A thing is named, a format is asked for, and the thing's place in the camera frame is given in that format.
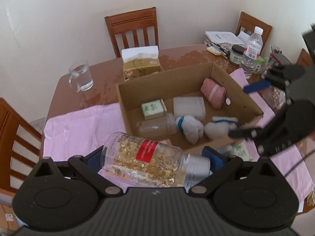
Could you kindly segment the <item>white sock blue band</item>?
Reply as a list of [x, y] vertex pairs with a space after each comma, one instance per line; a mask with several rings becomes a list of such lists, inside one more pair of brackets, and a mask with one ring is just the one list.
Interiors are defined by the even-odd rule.
[[236, 129], [238, 129], [236, 117], [213, 116], [211, 122], [204, 125], [204, 133], [211, 140], [222, 138]]
[[203, 137], [204, 127], [198, 119], [186, 115], [179, 116], [175, 122], [177, 128], [184, 134], [190, 144], [196, 145], [197, 141]]

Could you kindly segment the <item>pink knitted sock roll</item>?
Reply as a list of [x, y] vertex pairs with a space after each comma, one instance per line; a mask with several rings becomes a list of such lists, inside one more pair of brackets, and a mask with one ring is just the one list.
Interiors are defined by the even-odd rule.
[[200, 91], [214, 109], [218, 110], [223, 106], [226, 94], [225, 87], [220, 86], [210, 78], [206, 78], [202, 83]]

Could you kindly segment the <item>jar of golden capsules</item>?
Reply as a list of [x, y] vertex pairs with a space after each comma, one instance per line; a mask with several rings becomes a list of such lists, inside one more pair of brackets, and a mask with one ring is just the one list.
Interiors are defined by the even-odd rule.
[[106, 141], [101, 175], [126, 189], [183, 187], [189, 190], [209, 177], [209, 158], [185, 154], [181, 148], [122, 132]]

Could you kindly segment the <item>large clear jar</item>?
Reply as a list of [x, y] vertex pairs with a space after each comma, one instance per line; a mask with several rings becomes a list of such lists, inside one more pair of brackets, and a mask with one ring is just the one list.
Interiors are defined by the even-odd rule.
[[171, 113], [138, 122], [137, 129], [139, 136], [143, 138], [160, 138], [177, 132], [175, 118]]

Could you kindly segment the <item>green cap small bottle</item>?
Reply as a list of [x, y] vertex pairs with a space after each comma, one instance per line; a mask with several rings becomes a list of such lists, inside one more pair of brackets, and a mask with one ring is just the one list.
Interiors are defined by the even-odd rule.
[[264, 59], [261, 56], [259, 56], [257, 60], [255, 61], [255, 67], [253, 69], [253, 73], [256, 75], [260, 75], [263, 65], [264, 65]]

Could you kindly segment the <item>clear water bottle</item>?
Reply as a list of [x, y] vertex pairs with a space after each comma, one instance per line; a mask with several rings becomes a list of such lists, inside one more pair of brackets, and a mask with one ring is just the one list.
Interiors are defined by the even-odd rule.
[[241, 59], [240, 68], [243, 69], [247, 79], [253, 74], [255, 63], [263, 47], [262, 40], [263, 29], [259, 26], [254, 28], [254, 32], [249, 36], [245, 45], [243, 57]]

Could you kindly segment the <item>pink table cloth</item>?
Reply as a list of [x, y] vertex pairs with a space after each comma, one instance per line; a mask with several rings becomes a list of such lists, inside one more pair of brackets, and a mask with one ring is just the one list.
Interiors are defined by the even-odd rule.
[[[232, 72], [230, 76], [242, 88], [247, 83], [241, 69]], [[258, 126], [265, 126], [275, 116], [274, 112], [258, 93], [251, 93], [250, 97], [264, 112]], [[118, 103], [95, 105], [50, 118], [44, 127], [43, 156], [51, 157], [53, 161], [66, 161], [74, 155], [85, 156], [105, 144], [107, 138], [114, 132], [125, 132]], [[293, 146], [271, 159], [285, 175], [301, 158], [297, 147]], [[300, 202], [314, 188], [305, 162], [302, 162], [286, 179]]]

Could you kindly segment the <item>dark lid jar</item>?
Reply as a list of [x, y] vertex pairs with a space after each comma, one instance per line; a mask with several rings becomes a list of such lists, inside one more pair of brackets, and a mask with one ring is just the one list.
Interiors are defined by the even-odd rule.
[[229, 60], [234, 65], [240, 65], [241, 59], [243, 58], [245, 48], [240, 45], [233, 45], [230, 50]]

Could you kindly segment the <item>stack of papers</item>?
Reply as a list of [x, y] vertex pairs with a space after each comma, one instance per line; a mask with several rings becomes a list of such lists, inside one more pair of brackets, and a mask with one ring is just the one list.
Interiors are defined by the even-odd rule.
[[207, 38], [215, 44], [228, 44], [244, 46], [244, 42], [240, 40], [234, 33], [229, 31], [206, 31]]

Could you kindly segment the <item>brown cardboard box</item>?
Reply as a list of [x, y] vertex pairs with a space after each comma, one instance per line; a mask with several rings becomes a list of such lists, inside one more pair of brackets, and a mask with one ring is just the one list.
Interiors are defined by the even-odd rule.
[[206, 135], [191, 144], [176, 119], [190, 115], [206, 125], [216, 117], [234, 117], [238, 129], [256, 126], [264, 112], [242, 87], [215, 63], [190, 65], [128, 80], [117, 86], [126, 132], [152, 141], [170, 140], [199, 153], [238, 142], [227, 135]]

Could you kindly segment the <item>wooden chair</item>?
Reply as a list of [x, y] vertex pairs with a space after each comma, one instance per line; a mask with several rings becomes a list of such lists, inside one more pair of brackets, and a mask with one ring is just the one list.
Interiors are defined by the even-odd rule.
[[262, 41], [263, 41], [263, 46], [262, 46], [262, 51], [264, 50], [264, 47], [266, 45], [266, 42], [269, 39], [269, 36], [271, 34], [272, 26], [268, 25], [267, 23], [264, 23], [263, 21], [246, 14], [244, 11], [240, 13], [238, 25], [235, 30], [235, 34], [238, 35], [242, 30], [245, 31], [245, 33], [250, 32], [253, 33], [255, 27], [260, 27], [263, 29], [263, 34], [262, 34]]
[[147, 28], [153, 27], [155, 45], [159, 46], [156, 7], [125, 12], [113, 16], [106, 16], [104, 19], [116, 58], [121, 57], [119, 46], [116, 40], [116, 35], [121, 35], [123, 47], [125, 49], [128, 49], [129, 43], [126, 33], [132, 32], [134, 46], [140, 47], [137, 31], [142, 30], [144, 36], [144, 44], [145, 46], [149, 46], [149, 36]]
[[36, 157], [40, 156], [40, 149], [18, 135], [19, 128], [25, 129], [32, 137], [42, 141], [40, 134], [26, 122], [3, 98], [1, 98], [1, 193], [13, 197], [17, 189], [11, 186], [11, 178], [23, 182], [27, 175], [13, 169], [11, 161], [16, 160], [29, 169], [33, 169], [36, 162], [14, 151], [14, 145], [20, 144]]

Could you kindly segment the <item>green white small box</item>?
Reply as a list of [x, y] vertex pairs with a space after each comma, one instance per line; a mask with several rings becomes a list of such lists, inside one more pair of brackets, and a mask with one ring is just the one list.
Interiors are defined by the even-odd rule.
[[167, 113], [166, 105], [162, 99], [143, 103], [141, 109], [146, 120], [157, 118]]

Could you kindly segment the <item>glass mug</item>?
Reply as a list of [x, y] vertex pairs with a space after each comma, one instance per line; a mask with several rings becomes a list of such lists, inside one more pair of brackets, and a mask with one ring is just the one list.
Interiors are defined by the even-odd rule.
[[94, 85], [91, 76], [89, 63], [87, 61], [79, 61], [73, 64], [69, 69], [69, 85], [77, 92], [85, 92], [90, 90]]

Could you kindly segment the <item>gold tissue box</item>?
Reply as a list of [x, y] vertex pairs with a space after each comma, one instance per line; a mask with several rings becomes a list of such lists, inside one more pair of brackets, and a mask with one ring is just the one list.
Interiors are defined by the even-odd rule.
[[159, 73], [161, 71], [161, 64], [158, 55], [158, 46], [123, 49], [121, 56], [124, 81]]

